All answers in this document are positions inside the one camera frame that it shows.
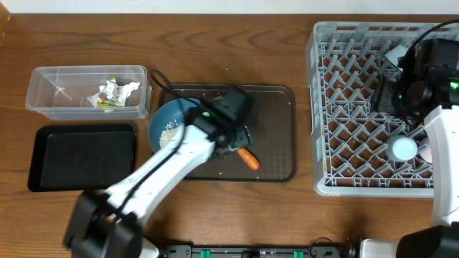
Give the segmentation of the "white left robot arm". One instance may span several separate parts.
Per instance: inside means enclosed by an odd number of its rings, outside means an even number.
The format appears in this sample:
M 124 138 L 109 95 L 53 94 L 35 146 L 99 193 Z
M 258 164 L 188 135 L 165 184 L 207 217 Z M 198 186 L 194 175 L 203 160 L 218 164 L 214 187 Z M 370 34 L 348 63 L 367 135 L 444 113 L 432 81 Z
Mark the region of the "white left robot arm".
M 224 126 L 208 113 L 188 115 L 169 143 L 103 192 L 83 191 L 63 244 L 74 257 L 158 257 L 144 226 L 170 191 L 209 159 L 252 142 L 245 125 Z

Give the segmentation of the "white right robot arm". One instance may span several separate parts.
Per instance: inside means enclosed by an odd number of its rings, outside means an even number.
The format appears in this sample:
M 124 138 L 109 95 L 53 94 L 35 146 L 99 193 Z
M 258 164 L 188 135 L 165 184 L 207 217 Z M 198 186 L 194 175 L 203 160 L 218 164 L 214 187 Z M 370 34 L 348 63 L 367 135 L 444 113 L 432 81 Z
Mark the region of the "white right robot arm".
M 394 86 L 377 91 L 374 107 L 422 121 L 434 176 L 431 226 L 400 240 L 365 239 L 358 257 L 458 256 L 458 70 L 453 65 L 405 67 Z

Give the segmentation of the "dark blue plate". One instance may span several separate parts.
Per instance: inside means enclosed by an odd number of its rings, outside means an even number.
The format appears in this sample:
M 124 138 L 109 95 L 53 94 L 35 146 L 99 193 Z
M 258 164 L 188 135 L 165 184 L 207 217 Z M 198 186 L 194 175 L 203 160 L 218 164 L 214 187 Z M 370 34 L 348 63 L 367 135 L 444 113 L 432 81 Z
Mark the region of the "dark blue plate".
M 184 122 L 184 111 L 189 108 L 199 106 L 198 99 L 192 98 L 191 101 L 180 99 L 171 100 L 162 105 L 154 114 L 148 128 L 148 142 L 154 153 L 158 152 L 161 147 L 159 145 L 159 138 L 165 125 L 172 120 Z

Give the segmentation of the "foil snack wrapper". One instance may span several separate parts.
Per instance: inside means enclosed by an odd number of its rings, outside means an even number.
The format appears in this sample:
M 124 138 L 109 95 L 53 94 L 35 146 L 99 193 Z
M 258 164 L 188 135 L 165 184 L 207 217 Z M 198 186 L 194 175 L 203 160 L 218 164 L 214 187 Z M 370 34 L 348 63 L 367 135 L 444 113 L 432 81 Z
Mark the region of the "foil snack wrapper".
M 114 77 L 99 86 L 99 92 L 89 96 L 87 100 L 94 108 L 121 108 L 126 105 L 132 92 L 140 86 L 139 82 L 119 85 Z

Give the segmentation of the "pink plastic cup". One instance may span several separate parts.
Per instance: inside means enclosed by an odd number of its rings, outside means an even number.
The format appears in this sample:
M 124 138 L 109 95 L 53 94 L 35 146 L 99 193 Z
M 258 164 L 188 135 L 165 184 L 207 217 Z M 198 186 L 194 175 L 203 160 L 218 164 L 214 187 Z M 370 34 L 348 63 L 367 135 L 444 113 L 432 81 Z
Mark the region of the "pink plastic cup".
M 432 163 L 432 151 L 428 138 L 420 141 L 418 147 L 420 157 L 427 163 Z

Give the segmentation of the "orange carrot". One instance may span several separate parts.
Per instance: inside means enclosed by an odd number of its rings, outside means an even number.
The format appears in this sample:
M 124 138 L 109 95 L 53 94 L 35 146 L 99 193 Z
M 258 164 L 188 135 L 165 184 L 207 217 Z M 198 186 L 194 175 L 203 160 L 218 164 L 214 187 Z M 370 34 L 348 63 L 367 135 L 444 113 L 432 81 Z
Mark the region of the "orange carrot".
M 260 167 L 259 160 L 247 149 L 239 148 L 237 153 L 240 158 L 252 169 L 257 170 Z

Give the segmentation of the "light blue bowl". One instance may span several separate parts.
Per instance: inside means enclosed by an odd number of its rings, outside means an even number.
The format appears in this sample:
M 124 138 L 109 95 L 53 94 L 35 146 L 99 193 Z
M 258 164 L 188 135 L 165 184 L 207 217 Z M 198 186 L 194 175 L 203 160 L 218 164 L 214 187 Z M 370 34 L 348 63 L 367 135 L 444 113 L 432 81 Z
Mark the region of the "light blue bowl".
M 399 67 L 399 60 L 406 55 L 408 48 L 402 45 L 397 45 L 392 50 L 388 51 L 384 56 L 395 66 L 398 70 L 403 69 Z

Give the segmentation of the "pile of white rice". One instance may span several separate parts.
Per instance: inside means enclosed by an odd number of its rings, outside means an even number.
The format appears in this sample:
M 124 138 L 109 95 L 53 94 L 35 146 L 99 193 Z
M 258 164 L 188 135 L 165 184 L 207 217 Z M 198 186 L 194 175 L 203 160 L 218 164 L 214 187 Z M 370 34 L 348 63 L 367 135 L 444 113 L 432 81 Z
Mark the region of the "pile of white rice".
M 181 125 L 182 122 L 179 122 L 177 120 L 169 121 L 165 125 L 159 138 L 159 145 L 161 148 L 166 146 L 171 141 L 171 139 L 176 135 Z

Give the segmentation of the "light blue plastic cup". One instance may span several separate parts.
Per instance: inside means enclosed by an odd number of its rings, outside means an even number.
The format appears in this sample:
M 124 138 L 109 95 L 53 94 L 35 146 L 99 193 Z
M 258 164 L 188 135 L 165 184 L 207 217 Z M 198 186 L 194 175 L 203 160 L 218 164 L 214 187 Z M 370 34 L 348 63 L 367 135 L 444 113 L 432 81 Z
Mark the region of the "light blue plastic cup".
M 387 148 L 384 152 L 391 161 L 406 162 L 417 155 L 416 142 L 406 135 L 394 135 L 388 138 L 385 144 Z

